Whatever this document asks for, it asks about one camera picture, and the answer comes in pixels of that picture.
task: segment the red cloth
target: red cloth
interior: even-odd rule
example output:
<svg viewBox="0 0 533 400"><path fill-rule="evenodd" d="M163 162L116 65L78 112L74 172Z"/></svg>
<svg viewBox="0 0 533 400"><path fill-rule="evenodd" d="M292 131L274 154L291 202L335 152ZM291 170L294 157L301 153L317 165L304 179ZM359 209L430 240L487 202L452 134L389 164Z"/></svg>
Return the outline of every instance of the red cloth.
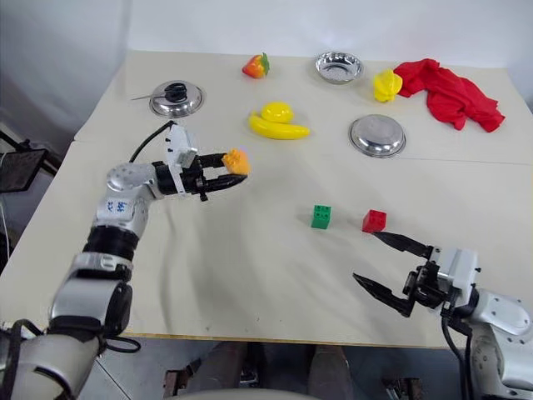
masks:
<svg viewBox="0 0 533 400"><path fill-rule="evenodd" d="M477 121L487 132L494 131L505 119L496 109L496 100L485 96L465 77L440 67L435 60L404 62L394 72L403 79L400 95L408 98L426 89L427 107L433 117L452 123L457 130L465 126L467 117Z"/></svg>

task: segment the green lego brick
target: green lego brick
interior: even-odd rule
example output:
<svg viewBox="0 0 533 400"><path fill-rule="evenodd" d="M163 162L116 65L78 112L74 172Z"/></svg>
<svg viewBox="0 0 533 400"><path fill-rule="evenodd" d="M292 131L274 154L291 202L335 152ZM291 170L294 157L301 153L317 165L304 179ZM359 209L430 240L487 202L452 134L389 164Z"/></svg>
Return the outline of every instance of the green lego brick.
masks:
<svg viewBox="0 0 533 400"><path fill-rule="evenodd" d="M315 206L311 228L327 229L330 223L331 207Z"/></svg>

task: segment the strawberry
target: strawberry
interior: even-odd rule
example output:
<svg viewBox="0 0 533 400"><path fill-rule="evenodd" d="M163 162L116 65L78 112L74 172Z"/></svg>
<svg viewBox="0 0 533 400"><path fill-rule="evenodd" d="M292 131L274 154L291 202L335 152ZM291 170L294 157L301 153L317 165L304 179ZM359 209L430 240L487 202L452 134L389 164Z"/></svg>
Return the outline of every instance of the strawberry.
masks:
<svg viewBox="0 0 533 400"><path fill-rule="evenodd" d="M250 58L247 65L242 67L242 71L252 78L263 78L268 74L270 64L268 63L268 57L265 53L257 54Z"/></svg>

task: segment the red lego brick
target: red lego brick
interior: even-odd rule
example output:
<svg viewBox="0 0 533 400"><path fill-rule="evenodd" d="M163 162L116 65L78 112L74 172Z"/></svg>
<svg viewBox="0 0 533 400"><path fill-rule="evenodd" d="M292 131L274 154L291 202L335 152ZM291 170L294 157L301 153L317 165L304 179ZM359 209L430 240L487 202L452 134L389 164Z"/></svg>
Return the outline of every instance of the red lego brick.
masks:
<svg viewBox="0 0 533 400"><path fill-rule="evenodd" d="M376 210L370 210L363 219L363 232L372 233L379 232L385 229L386 213Z"/></svg>

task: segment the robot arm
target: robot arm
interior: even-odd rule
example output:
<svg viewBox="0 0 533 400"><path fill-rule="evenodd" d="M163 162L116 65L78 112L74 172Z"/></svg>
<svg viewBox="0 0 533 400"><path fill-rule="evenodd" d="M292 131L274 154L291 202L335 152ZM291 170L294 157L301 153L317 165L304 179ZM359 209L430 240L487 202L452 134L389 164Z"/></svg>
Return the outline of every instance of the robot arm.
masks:
<svg viewBox="0 0 533 400"><path fill-rule="evenodd" d="M520 299L476 289L477 255L471 250L425 246L388 232L374 236L400 251L425 258L410 272L406 298L371 279L354 278L376 299L409 317L415 303L440 309L460 333L471 335L471 370L487 399L533 400L533 325Z"/></svg>
<svg viewBox="0 0 533 400"><path fill-rule="evenodd" d="M92 364L129 322L133 255L148 219L148 208L165 195L222 190L247 175L206 179L203 168L224 167L224 153L198 156L183 127L166 139L168 165L125 163L107 175L107 192L98 204L83 251L53 300L46 334L10 352L4 370L6 398L76 398Z"/></svg>

